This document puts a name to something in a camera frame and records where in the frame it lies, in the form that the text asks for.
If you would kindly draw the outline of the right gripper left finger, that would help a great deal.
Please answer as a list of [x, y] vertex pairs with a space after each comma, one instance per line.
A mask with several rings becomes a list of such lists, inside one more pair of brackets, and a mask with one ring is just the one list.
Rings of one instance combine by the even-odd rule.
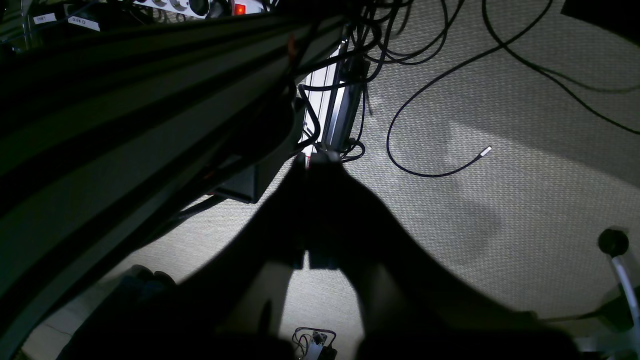
[[170, 292], [166, 333], [179, 358], [295, 358], [279, 328], [292, 273], [304, 255], [296, 229], [295, 186], [306, 165], [306, 157], [297, 155], [278, 189], [240, 233]]

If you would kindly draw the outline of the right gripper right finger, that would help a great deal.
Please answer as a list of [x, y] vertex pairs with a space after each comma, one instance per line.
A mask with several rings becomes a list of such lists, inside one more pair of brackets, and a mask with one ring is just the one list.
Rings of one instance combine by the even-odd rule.
[[373, 340], [426, 341], [438, 350], [525, 344], [540, 323], [476, 291], [424, 251], [386, 205], [333, 152], [314, 153], [307, 175], [318, 235], [355, 289]]

